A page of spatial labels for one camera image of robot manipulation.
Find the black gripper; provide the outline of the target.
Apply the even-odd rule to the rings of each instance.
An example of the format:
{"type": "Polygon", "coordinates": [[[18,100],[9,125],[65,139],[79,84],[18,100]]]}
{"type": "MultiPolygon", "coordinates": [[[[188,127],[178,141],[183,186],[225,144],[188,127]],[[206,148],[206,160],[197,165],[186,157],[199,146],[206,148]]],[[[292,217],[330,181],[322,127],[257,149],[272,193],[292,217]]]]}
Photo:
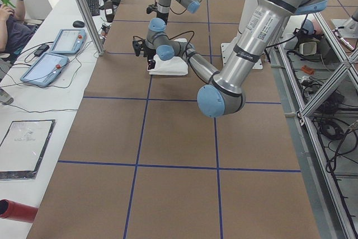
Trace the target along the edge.
{"type": "Polygon", "coordinates": [[[156,54],[156,51],[154,49],[149,48],[146,45],[146,40],[139,37],[139,36],[133,36],[132,40],[132,46],[134,49],[134,53],[137,57],[140,56],[141,52],[143,52],[143,57],[147,57],[148,61],[148,68],[147,70],[152,70],[156,66],[156,61],[154,60],[154,56],[156,54]]]}
{"type": "Polygon", "coordinates": [[[150,4],[147,7],[147,14],[150,14],[152,12],[155,12],[156,17],[162,19],[164,23],[167,24],[169,16],[169,7],[162,6],[159,3],[150,4]]]}

